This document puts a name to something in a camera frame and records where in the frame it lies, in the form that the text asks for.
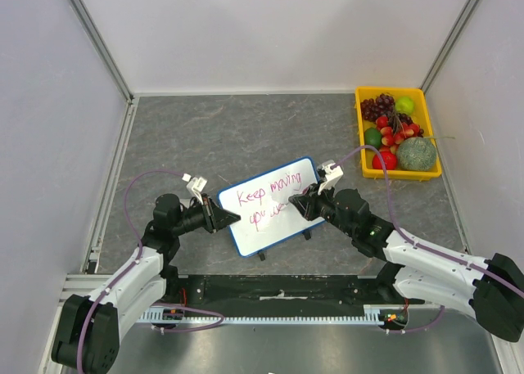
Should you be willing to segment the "blue framed whiteboard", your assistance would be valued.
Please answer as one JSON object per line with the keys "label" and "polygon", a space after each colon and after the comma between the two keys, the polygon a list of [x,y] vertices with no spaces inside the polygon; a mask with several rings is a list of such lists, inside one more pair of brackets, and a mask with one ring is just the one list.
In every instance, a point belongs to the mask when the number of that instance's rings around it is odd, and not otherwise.
{"label": "blue framed whiteboard", "polygon": [[290,196],[317,181],[314,162],[306,156],[221,190],[221,207],[241,217],[229,226],[238,254],[256,255],[323,223],[304,219],[289,203]]}

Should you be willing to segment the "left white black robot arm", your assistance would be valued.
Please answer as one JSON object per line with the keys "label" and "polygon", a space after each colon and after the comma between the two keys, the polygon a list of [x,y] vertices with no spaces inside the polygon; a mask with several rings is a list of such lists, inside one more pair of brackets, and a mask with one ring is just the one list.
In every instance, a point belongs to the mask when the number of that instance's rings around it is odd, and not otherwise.
{"label": "left white black robot arm", "polygon": [[107,373],[121,341],[156,301],[170,303],[179,294],[178,270],[171,260],[179,238],[199,228],[215,233],[241,217],[207,195],[185,206],[175,194],[156,199],[152,219],[131,257],[107,281],[87,295],[73,294],[63,304],[51,359],[79,373]]}

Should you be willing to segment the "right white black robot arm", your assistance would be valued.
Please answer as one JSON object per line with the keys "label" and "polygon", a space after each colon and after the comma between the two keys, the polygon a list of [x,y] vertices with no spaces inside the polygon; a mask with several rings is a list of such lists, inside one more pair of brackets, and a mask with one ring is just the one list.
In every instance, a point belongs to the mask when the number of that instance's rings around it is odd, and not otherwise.
{"label": "right white black robot arm", "polygon": [[523,272],[508,256],[459,253],[397,229],[373,214],[355,189],[321,192],[312,185],[289,202],[304,219],[325,220],[361,254],[386,262],[394,274],[375,282],[380,301],[424,300],[468,315],[502,340],[521,339]]}

